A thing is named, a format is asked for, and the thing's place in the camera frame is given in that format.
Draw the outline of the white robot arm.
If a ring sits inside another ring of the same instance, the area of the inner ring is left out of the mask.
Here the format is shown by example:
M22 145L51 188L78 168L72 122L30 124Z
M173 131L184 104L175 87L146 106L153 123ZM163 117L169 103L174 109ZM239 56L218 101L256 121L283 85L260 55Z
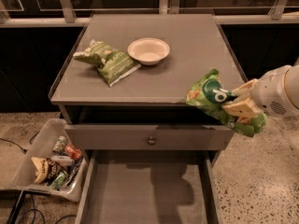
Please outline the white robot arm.
M276 118L299 115L299 65L284 65L252 79L232 91L236 98L222 104L230 115L256 118L265 113Z

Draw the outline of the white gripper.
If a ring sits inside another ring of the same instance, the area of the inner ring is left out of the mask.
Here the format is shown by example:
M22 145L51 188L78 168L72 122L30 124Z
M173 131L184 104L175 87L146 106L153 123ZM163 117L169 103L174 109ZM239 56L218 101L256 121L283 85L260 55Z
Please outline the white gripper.
M254 78L232 90L232 94L241 96L248 91L252 91L254 101L247 98L235 104L223 105L223 110L235 117L256 118L256 103L268 116L298 116L299 66L284 65L268 71L258 81Z

